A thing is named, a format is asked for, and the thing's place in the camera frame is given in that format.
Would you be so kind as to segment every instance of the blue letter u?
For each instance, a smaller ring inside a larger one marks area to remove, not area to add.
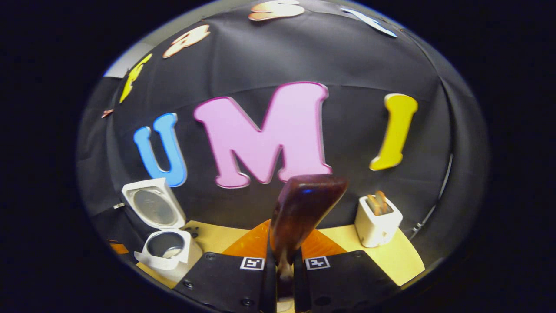
[[[170,170],[165,172],[155,159],[155,154],[152,151],[151,142],[151,129],[147,126],[139,128],[133,135],[133,141],[139,148],[139,154],[143,160],[143,165],[147,169],[148,174],[154,178],[166,178],[166,183],[170,187],[178,187],[183,184],[187,179],[187,169],[185,161],[181,154],[180,146],[176,140],[176,132],[174,125],[177,122],[177,115],[175,113],[167,113],[159,116],[153,123],[153,128],[160,134],[162,146],[170,161]]]

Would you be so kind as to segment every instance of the container lid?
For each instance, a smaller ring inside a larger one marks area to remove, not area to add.
[[[158,229],[181,228],[185,225],[185,214],[165,178],[126,184],[122,193],[147,225]]]

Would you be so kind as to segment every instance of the brown bottle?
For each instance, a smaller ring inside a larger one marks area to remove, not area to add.
[[[347,188],[346,179],[326,174],[294,176],[282,188],[270,222],[279,301],[294,295],[291,265],[295,252]]]

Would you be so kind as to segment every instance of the pink letter m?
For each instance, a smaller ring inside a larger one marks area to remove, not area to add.
[[[293,82],[276,89],[262,129],[230,97],[200,104],[193,116],[205,125],[219,175],[216,184],[242,188],[250,179],[239,171],[234,155],[261,183],[268,184],[280,150],[282,181],[302,174],[331,174],[324,162],[321,106],[328,89],[316,82]]]

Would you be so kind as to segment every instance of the yellow table surface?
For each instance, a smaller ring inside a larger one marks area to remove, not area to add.
[[[210,251],[214,253],[222,253],[249,231],[248,229],[223,227],[196,221],[189,221],[185,227],[191,227],[198,234],[195,241],[203,252]],[[354,225],[319,230],[348,252],[365,251],[398,286],[405,284],[425,270],[421,257],[400,229],[388,244],[375,248],[365,248],[361,244]],[[165,279],[140,262],[137,263],[137,266],[169,288],[174,288],[177,284]],[[293,312],[294,308],[292,307],[285,313]]]

